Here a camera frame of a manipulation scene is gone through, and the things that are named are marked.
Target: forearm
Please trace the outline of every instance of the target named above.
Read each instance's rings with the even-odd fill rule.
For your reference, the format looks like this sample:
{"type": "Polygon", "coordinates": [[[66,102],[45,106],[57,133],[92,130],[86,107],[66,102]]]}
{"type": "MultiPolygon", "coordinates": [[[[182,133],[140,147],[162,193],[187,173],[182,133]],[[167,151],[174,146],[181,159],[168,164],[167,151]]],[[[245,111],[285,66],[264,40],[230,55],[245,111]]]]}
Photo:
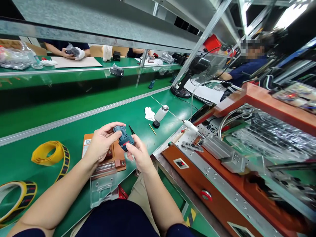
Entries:
{"type": "Polygon", "coordinates": [[[92,164],[87,164],[86,160],[80,160],[66,176],[37,199],[18,223],[45,230],[55,229],[89,180],[93,170],[92,164]]]}
{"type": "Polygon", "coordinates": [[[58,56],[62,55],[62,52],[59,49],[57,49],[54,45],[46,43],[46,42],[45,42],[45,45],[46,45],[46,49],[52,52],[53,54],[58,55],[58,56]]]}
{"type": "Polygon", "coordinates": [[[162,183],[155,168],[148,174],[144,173],[143,176],[150,208],[160,233],[164,236],[174,224],[185,225],[177,204],[162,183]]]}
{"type": "Polygon", "coordinates": [[[85,52],[85,57],[90,57],[91,56],[90,49],[86,49],[86,50],[84,50],[84,52],[85,52]]]}
{"type": "Polygon", "coordinates": [[[136,53],[136,54],[141,54],[141,53],[144,53],[144,49],[137,49],[137,48],[133,48],[133,53],[136,53]]]}

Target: clear plastic bottle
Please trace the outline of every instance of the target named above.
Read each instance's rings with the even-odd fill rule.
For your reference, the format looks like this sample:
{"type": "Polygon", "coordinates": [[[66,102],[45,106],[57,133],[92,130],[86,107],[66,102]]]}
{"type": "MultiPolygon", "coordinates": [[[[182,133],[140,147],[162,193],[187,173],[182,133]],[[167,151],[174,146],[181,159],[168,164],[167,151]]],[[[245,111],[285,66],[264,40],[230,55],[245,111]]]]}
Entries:
{"type": "Polygon", "coordinates": [[[21,51],[25,52],[30,59],[32,68],[42,69],[43,65],[40,63],[40,60],[36,56],[36,53],[32,49],[30,49],[25,42],[21,41],[21,45],[21,51]]]}
{"type": "Polygon", "coordinates": [[[160,122],[164,116],[166,115],[166,113],[168,112],[169,106],[167,105],[163,105],[158,112],[155,114],[154,119],[158,122],[160,122]]]}

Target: tape roll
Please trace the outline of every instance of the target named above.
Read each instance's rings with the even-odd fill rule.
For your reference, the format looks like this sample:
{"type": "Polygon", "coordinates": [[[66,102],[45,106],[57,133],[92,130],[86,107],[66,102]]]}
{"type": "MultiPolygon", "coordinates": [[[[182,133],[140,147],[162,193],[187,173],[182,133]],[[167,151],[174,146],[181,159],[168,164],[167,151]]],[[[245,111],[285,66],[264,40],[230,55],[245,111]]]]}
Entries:
{"type": "Polygon", "coordinates": [[[61,144],[61,142],[49,141],[42,145],[39,145],[38,148],[36,148],[35,151],[33,151],[31,161],[39,165],[52,166],[60,162],[62,159],[64,159],[64,162],[62,169],[55,180],[55,182],[57,182],[66,175],[70,164],[69,151],[67,147],[61,144]],[[55,149],[55,152],[49,157],[47,157],[53,149],[55,149]]]}
{"type": "Polygon", "coordinates": [[[24,211],[30,205],[37,192],[37,184],[32,181],[8,182],[0,186],[0,203],[5,196],[16,187],[20,187],[21,189],[19,200],[7,214],[0,217],[0,229],[7,225],[5,223],[13,220],[17,215],[24,211]]]}

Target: worker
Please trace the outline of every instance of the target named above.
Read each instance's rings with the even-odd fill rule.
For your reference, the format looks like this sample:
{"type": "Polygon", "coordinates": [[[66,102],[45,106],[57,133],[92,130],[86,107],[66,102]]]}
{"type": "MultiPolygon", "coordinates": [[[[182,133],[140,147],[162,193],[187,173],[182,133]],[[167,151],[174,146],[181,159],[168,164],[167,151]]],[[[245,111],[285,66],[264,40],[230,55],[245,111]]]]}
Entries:
{"type": "MultiPolygon", "coordinates": [[[[144,53],[144,49],[137,49],[137,48],[129,48],[129,51],[127,53],[127,57],[128,58],[140,58],[143,53],[144,53]]],[[[152,52],[152,50],[147,51],[147,54],[151,57],[154,56],[154,53],[152,52]]]]}
{"type": "Polygon", "coordinates": [[[241,87],[244,81],[249,80],[249,75],[268,62],[266,53],[272,46],[270,38],[270,35],[263,35],[257,40],[246,40],[244,44],[241,44],[241,47],[245,49],[247,63],[228,73],[218,71],[216,76],[221,80],[230,81],[235,86],[241,87]]]}
{"type": "Polygon", "coordinates": [[[91,56],[90,47],[87,43],[68,42],[52,39],[43,39],[43,41],[45,43],[46,49],[57,56],[62,56],[73,60],[76,59],[76,57],[73,54],[66,53],[66,47],[69,45],[69,43],[71,43],[74,47],[78,47],[84,52],[80,59],[82,59],[83,57],[91,56]]]}
{"type": "MultiPolygon", "coordinates": [[[[97,165],[104,160],[109,147],[121,137],[121,131],[113,133],[117,125],[126,126],[121,122],[112,122],[95,130],[84,157],[31,205],[7,236],[53,236],[97,165]]],[[[130,143],[126,145],[127,157],[136,160],[141,175],[128,200],[101,203],[74,228],[72,236],[154,237],[159,233],[166,237],[194,237],[163,185],[146,145],[137,135],[132,137],[135,146],[130,143]]]]}

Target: right hand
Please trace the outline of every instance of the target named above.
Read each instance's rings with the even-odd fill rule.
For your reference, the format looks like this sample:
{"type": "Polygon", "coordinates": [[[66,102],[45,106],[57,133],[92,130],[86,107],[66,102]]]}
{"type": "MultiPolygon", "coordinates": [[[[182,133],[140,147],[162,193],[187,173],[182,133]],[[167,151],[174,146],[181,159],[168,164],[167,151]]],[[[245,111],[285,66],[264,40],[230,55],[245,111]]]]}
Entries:
{"type": "Polygon", "coordinates": [[[156,170],[148,154],[146,145],[136,134],[133,134],[132,138],[135,141],[135,146],[130,143],[126,144],[126,148],[128,150],[127,157],[130,160],[133,160],[132,155],[134,155],[137,168],[140,172],[150,173],[152,170],[156,170]]]}
{"type": "Polygon", "coordinates": [[[64,58],[68,58],[68,59],[73,59],[73,60],[76,59],[76,57],[75,57],[73,54],[67,54],[67,53],[66,53],[66,48],[63,48],[63,49],[62,49],[62,56],[63,56],[64,58]]]}

